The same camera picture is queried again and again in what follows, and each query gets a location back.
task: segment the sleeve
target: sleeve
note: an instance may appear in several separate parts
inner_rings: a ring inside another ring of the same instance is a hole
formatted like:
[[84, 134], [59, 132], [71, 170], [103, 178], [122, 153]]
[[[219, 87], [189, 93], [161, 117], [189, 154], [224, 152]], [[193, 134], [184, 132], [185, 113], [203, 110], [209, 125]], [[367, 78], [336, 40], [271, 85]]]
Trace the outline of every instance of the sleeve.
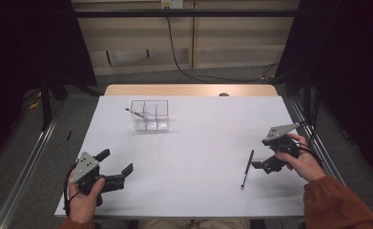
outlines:
[[350, 189], [326, 176], [304, 186], [308, 229], [373, 228], [373, 212]]
[[71, 221], [71, 218], [65, 218], [57, 229], [95, 229], [94, 223], [77, 223]]

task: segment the wall outlet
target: wall outlet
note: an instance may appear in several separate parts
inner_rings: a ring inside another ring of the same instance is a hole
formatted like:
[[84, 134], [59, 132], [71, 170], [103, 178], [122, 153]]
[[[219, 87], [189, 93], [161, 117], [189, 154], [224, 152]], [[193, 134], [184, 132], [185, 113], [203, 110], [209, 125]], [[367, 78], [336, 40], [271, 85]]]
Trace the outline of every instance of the wall outlet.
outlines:
[[171, 9], [172, 8], [172, 0], [161, 0], [161, 8], [162, 9]]
[[172, 9], [183, 9], [183, 0], [172, 0]]

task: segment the white table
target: white table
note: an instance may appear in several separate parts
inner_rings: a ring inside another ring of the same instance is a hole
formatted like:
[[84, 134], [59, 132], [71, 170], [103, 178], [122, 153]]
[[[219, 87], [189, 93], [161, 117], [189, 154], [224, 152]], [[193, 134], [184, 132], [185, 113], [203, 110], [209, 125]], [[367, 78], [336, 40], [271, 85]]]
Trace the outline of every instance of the white table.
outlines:
[[[124, 109], [132, 100], [167, 99], [170, 130], [137, 132]], [[253, 160], [273, 154], [261, 141], [270, 127], [290, 124], [279, 96], [102, 96], [81, 152], [111, 155], [100, 173], [135, 170], [125, 188], [103, 194], [96, 215], [112, 218], [272, 218], [303, 215], [302, 186], [295, 172], [266, 175], [251, 167], [240, 183], [251, 150]], [[55, 212], [65, 216], [60, 201]]]

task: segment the black cable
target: black cable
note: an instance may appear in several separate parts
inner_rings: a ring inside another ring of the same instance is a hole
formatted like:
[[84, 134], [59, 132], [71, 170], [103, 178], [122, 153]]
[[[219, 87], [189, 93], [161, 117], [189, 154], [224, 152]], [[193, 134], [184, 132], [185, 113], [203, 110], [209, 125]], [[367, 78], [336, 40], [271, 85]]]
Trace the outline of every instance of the black cable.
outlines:
[[309, 150], [309, 149], [306, 149], [306, 148], [302, 148], [302, 147], [299, 147], [299, 150], [302, 150], [302, 151], [305, 151], [307, 152], [308, 154], [310, 154], [311, 156], [314, 157], [315, 160], [317, 160], [318, 164], [322, 166], [322, 160], [320, 159], [320, 157], [312, 150]]
[[308, 141], [308, 144], [311, 146], [311, 143], [313, 141], [313, 138], [314, 138], [314, 135], [315, 135], [315, 132], [316, 132], [316, 127], [317, 127], [317, 117], [318, 117], [318, 112], [320, 110], [320, 101], [321, 101], [321, 97], [320, 97], [320, 93], [319, 91], [317, 90], [316, 94], [315, 94], [315, 97], [314, 97], [314, 105], [313, 105], [313, 110], [311, 111], [311, 122], [312, 122], [312, 126], [313, 126], [313, 130], [311, 132], [311, 136], [310, 136], [310, 139]]
[[292, 75], [294, 75], [295, 73], [297, 73], [297, 71], [299, 70], [300, 68], [299, 67], [291, 67], [289, 70], [285, 71], [285, 73], [281, 74], [281, 75], [278, 75], [278, 77], [275, 77], [273, 79], [271, 79], [269, 82], [267, 82], [268, 84], [271, 84], [271, 85], [279, 85], [281, 83], [284, 83], [289, 77], [291, 77]]
[[71, 172], [73, 171], [73, 169], [75, 169], [75, 167], [76, 167], [76, 162], [71, 165], [70, 170], [68, 171], [67, 175], [65, 176], [64, 183], [63, 183], [63, 188], [64, 188], [64, 210], [65, 210], [65, 214], [67, 216], [69, 216], [70, 212], [71, 212], [71, 206], [70, 206], [70, 201], [71, 200], [68, 197], [68, 182], [69, 182], [69, 179], [70, 179]]
[[186, 72], [184, 72], [184, 71], [179, 67], [179, 65], [177, 64], [176, 55], [175, 55], [175, 48], [174, 48], [174, 41], [173, 41], [173, 38], [172, 38], [171, 19], [170, 19], [169, 17], [167, 17], [167, 22], [168, 22], [169, 36], [170, 36], [170, 39], [171, 39], [172, 55], [174, 56], [175, 65], [176, 65], [177, 69], [178, 69], [181, 73], [183, 73], [185, 76], [187, 76], [187, 77], [189, 77], [189, 78], [193, 78], [194, 80], [198, 80], [198, 81], [203, 82], [203, 83], [206, 83], [206, 84], [210, 84], [210, 82], [207, 82], [207, 81], [204, 81], [204, 80], [202, 80], [202, 79], [199, 79], [198, 77], [214, 78], [214, 79], [228, 80], [228, 81], [234, 81], [234, 82], [243, 82], [243, 83], [249, 83], [249, 82], [254, 82], [254, 81], [260, 80], [260, 77], [255, 78], [255, 79], [247, 79], [247, 80], [243, 80], [243, 79], [230, 79], [230, 78], [216, 77], [216, 76], [204, 75], [204, 74], [190, 74], [190, 73], [186, 73]]
[[263, 70], [262, 70], [262, 77], [263, 77], [263, 84], [264, 82], [266, 81], [266, 75], [267, 73], [273, 68], [273, 66], [275, 65], [278, 65], [280, 62], [276, 62], [276, 63], [273, 63], [273, 64], [268, 64], [266, 66], [263, 67]]
[[78, 194], [80, 194], [81, 192], [80, 191], [78, 191], [77, 193], [75, 193], [71, 198], [70, 198], [70, 202], [71, 202], [71, 200], [74, 198], [74, 197], [76, 197], [76, 195], [78, 195]]
[[279, 219], [279, 222], [280, 222], [281, 229], [284, 229], [283, 221], [281, 221], [281, 219]]
[[305, 146], [305, 147], [307, 147], [308, 149], [310, 148], [308, 145], [305, 145], [305, 144], [303, 144], [303, 143], [298, 143], [299, 145], [303, 145], [303, 146]]

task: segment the pen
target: pen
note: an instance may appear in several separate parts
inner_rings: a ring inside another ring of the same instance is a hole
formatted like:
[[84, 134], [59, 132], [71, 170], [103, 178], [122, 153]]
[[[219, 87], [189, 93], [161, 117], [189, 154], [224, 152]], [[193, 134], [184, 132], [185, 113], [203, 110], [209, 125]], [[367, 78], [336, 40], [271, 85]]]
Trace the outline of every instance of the pen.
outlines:
[[67, 141], [69, 141], [70, 140], [70, 137], [71, 137], [71, 133], [72, 133], [73, 131], [70, 131], [69, 133], [68, 133], [68, 136], [67, 136]]
[[137, 116], [139, 116], [139, 117], [144, 118], [143, 115], [141, 115], [141, 114], [139, 114], [139, 113], [137, 113], [137, 112], [135, 112], [135, 111], [132, 111], [132, 110], [130, 110], [130, 109], [128, 109], [128, 108], [126, 108], [125, 110], [128, 111], [128, 112], [131, 113], [131, 114], [134, 114], [134, 115], [137, 115]]
[[240, 184], [240, 190], [243, 190], [243, 186], [245, 185], [245, 179], [248, 175], [249, 167], [251, 167], [251, 160], [252, 156], [254, 155], [254, 150], [251, 151], [251, 155], [249, 156], [248, 164], [246, 165], [245, 174], [243, 175], [242, 183]]

